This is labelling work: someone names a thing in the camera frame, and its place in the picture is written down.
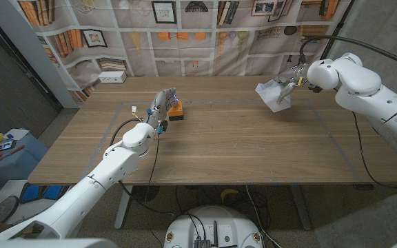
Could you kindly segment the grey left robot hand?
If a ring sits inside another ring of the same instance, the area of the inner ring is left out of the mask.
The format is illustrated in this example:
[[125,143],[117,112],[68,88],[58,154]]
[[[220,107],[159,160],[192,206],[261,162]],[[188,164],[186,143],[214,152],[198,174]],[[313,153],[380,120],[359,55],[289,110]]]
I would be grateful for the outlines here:
[[166,119],[168,111],[178,101],[175,87],[161,90],[155,96],[150,106],[150,113],[145,117],[144,122],[156,129],[159,123]]

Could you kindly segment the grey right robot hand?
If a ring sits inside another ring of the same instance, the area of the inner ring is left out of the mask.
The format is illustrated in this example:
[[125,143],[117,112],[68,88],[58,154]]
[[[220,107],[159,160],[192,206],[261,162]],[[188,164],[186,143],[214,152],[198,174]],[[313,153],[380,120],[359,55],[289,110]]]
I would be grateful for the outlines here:
[[277,104],[281,104],[286,96],[289,96],[296,87],[307,82],[309,64],[296,65],[290,70],[280,73],[274,80],[281,86]]

